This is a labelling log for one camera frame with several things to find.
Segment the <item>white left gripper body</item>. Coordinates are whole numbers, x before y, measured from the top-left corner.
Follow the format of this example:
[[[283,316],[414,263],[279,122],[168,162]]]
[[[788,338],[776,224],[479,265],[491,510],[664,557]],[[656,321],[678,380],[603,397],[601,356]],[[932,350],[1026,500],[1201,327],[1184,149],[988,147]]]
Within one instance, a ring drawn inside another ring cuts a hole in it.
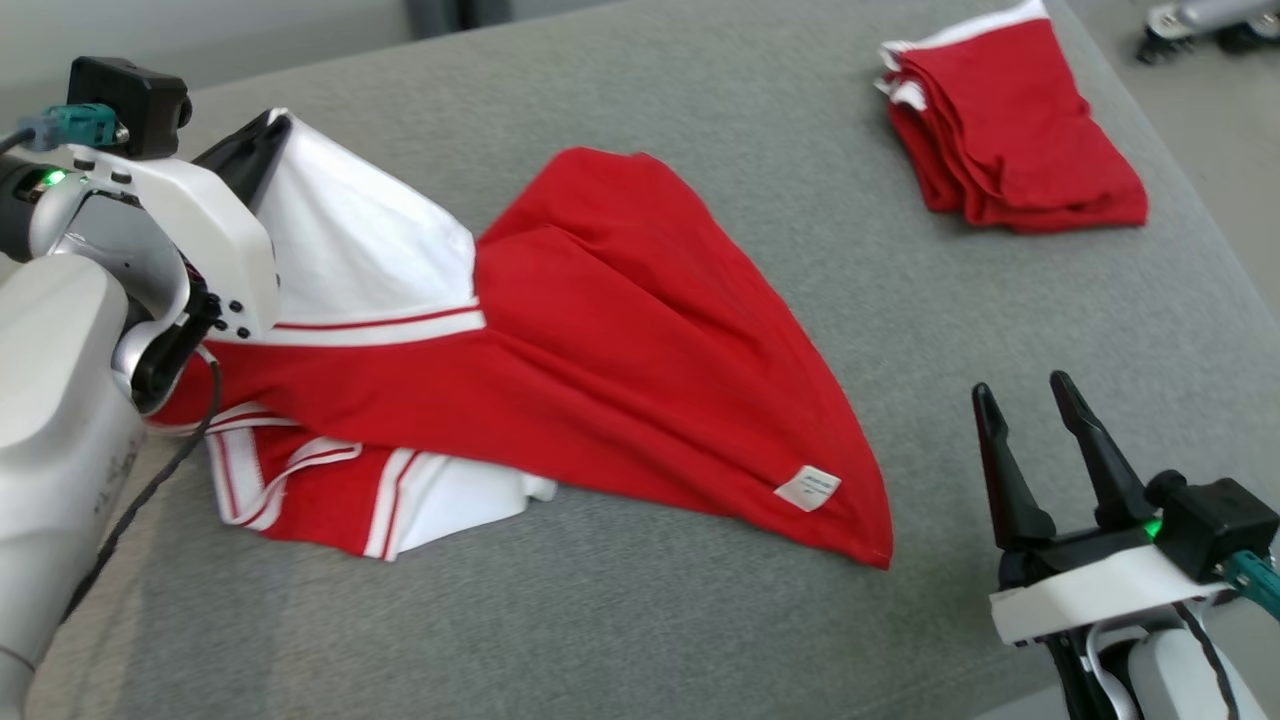
[[[79,254],[114,275],[164,320],[184,301],[193,269],[230,310],[229,327],[259,336],[279,316],[273,243],[256,215],[214,172],[177,158],[134,161],[73,146],[82,172],[60,231],[61,252]]]

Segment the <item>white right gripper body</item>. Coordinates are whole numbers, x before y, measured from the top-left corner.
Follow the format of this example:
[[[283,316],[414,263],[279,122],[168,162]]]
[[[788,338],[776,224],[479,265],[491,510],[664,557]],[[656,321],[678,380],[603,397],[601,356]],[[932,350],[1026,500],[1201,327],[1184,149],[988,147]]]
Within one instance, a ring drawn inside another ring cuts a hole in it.
[[[1024,537],[996,528],[998,591],[991,616],[1005,644],[1134,616],[1185,600],[1208,600],[1228,585],[1196,582],[1155,543],[1160,520],[1123,530]]]

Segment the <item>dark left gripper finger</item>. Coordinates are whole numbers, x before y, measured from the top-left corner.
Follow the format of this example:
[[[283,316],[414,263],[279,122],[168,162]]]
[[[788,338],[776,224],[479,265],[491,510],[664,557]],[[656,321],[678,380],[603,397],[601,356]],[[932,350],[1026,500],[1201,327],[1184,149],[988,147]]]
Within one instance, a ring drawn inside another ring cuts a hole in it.
[[[248,210],[257,211],[291,131],[287,110],[264,111],[201,152],[195,165],[218,176]]]

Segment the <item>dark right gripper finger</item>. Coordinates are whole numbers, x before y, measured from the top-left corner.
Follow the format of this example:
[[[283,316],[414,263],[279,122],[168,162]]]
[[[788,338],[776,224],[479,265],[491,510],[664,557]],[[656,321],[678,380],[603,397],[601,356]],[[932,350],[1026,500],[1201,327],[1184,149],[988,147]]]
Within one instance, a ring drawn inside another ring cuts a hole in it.
[[[1085,462],[1098,528],[1124,530],[1155,520],[1156,507],[1146,500],[1146,487],[1071,377],[1052,372],[1050,387],[1062,424],[1075,437]]]
[[[972,406],[996,546],[1020,550],[1053,539],[1053,519],[1039,507],[1025,482],[1009,446],[1009,424],[988,384],[972,388]]]

